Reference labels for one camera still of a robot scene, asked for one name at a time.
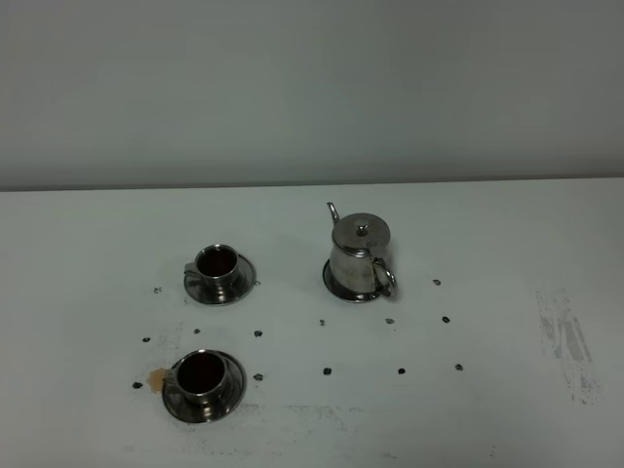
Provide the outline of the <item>near stainless steel saucer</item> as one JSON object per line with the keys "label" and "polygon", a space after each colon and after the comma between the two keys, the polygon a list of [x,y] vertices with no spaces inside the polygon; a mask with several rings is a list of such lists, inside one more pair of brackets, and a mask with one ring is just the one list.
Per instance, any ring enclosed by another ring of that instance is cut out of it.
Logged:
{"label": "near stainless steel saucer", "polygon": [[208,395],[189,398],[163,382],[162,401],[175,419],[187,424],[214,422],[230,414],[245,395],[247,378],[241,363],[228,353],[213,350],[225,360],[227,374],[221,386]]}

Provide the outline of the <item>stainless steel teacup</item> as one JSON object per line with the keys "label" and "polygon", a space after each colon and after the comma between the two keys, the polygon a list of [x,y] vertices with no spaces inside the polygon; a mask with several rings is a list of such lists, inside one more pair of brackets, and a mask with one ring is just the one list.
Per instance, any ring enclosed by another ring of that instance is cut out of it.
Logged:
{"label": "stainless steel teacup", "polygon": [[224,244],[207,246],[184,266],[184,275],[210,288],[228,286],[238,275],[239,254]]}
{"label": "stainless steel teacup", "polygon": [[213,350],[200,349],[181,358],[164,377],[164,383],[189,398],[218,389],[227,374],[224,358]]}

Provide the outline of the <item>spilled tea puddle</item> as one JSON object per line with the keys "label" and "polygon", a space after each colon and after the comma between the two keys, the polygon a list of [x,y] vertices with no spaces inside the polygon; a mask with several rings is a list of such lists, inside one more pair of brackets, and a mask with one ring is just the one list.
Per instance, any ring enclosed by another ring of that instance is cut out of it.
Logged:
{"label": "spilled tea puddle", "polygon": [[166,377],[167,370],[165,368],[159,368],[149,373],[146,378],[146,383],[149,385],[152,393],[161,393],[163,388],[163,382]]}

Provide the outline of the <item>far stainless steel teacup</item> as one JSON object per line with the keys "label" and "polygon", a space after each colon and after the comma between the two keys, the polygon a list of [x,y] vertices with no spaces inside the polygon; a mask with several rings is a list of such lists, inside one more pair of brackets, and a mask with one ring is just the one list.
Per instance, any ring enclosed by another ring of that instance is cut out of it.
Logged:
{"label": "far stainless steel teacup", "polygon": [[239,254],[224,244],[207,246],[184,266],[184,275],[210,288],[228,286],[238,275]]}

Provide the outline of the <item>stainless steel teapot saucer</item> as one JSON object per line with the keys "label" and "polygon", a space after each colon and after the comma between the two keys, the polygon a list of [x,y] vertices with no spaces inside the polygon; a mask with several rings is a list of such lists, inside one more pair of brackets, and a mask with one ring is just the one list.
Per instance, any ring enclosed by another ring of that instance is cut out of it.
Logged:
{"label": "stainless steel teapot saucer", "polygon": [[327,261],[323,267],[323,282],[330,293],[339,299],[350,303],[371,302],[382,296],[390,296],[390,287],[382,286],[381,284],[378,284],[378,289],[374,292],[359,293],[352,292],[351,290],[344,288],[334,278],[329,261]]}

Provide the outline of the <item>far stainless steel saucer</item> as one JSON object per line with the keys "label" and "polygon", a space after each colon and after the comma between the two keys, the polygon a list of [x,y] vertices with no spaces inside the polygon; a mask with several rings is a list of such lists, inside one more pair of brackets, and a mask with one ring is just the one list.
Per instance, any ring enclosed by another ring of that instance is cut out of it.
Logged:
{"label": "far stainless steel saucer", "polygon": [[199,276],[184,274],[184,289],[197,302],[210,306],[228,305],[246,297],[255,286],[256,272],[252,263],[238,255],[237,272],[231,281],[207,285]]}

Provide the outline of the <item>near stainless steel teacup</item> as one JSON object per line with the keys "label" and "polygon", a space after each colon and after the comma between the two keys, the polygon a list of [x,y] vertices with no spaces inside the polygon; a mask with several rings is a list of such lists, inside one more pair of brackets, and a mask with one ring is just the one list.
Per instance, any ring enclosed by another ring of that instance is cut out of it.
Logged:
{"label": "near stainless steel teacup", "polygon": [[224,358],[213,350],[200,349],[181,358],[164,377],[164,383],[189,398],[218,389],[227,374]]}

